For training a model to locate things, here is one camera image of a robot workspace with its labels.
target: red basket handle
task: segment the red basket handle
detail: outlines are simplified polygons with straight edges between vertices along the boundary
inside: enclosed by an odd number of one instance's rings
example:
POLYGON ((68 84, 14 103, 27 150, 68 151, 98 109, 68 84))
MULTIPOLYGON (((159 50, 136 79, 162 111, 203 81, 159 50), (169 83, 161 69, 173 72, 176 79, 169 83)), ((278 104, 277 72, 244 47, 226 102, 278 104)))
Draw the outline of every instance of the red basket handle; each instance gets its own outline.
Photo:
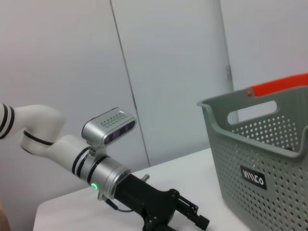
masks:
POLYGON ((308 73, 280 78, 274 81, 254 85, 251 88, 254 90, 255 96, 268 95, 281 90, 296 88, 308 85, 308 73))

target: camera vent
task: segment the camera vent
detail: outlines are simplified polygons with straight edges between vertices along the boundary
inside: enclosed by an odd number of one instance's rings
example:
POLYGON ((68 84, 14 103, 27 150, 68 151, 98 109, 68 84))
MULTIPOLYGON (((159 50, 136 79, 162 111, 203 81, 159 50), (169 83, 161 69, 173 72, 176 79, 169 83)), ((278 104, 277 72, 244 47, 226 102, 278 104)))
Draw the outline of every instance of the camera vent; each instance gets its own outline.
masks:
POLYGON ((109 119, 105 120, 104 122, 102 122, 101 125, 105 128, 110 128, 114 124, 116 124, 117 122, 121 121, 122 119, 125 119, 126 117, 127 117, 127 115, 125 113, 120 112, 120 113, 110 117, 109 119))

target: laundry basket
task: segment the laundry basket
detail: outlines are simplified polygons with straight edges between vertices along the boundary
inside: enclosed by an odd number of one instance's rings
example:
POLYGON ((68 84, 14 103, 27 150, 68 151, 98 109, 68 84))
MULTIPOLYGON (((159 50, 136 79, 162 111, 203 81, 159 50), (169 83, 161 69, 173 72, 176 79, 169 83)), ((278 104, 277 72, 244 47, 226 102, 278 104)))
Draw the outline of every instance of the laundry basket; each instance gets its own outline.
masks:
POLYGON ((227 206, 253 231, 308 231, 308 74, 198 105, 227 206), (229 113, 270 101, 275 112, 228 122, 229 113))

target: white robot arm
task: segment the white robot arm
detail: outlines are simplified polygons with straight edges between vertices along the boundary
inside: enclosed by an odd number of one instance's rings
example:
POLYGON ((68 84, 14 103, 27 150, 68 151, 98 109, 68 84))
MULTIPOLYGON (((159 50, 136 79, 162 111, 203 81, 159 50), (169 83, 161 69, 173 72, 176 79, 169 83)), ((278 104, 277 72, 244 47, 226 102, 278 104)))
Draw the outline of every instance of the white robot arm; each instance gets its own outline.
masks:
POLYGON ((162 192, 138 179, 130 170, 107 155, 106 148, 136 126, 128 112, 114 108, 89 120, 83 127, 82 141, 66 135, 57 140, 64 117, 44 105, 12 108, 0 104, 0 140, 25 129, 20 146, 28 153, 48 158, 72 172, 99 191, 98 199, 122 212, 135 211, 144 220, 143 231, 174 231, 168 226, 175 210, 206 230, 209 220, 197 215, 194 205, 174 189, 162 192), (131 210, 119 209, 117 199, 131 210))

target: white table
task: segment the white table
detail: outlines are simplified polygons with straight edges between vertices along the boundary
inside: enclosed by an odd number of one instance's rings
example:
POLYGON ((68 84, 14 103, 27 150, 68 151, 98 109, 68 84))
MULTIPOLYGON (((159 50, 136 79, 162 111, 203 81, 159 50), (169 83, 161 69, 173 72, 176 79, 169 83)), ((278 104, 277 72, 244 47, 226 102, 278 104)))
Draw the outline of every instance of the white table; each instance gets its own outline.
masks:
MULTIPOLYGON (((211 149, 156 165, 134 175, 155 188, 174 188, 199 206, 198 214, 210 220, 207 231, 249 231, 221 198, 211 149)), ((124 205, 117 200, 119 208, 124 205)), ((177 213, 169 224, 179 231, 201 231, 184 215, 177 213)), ((97 200, 89 187, 47 201, 38 207, 34 231, 142 231, 143 220, 136 213, 121 213, 97 200)))

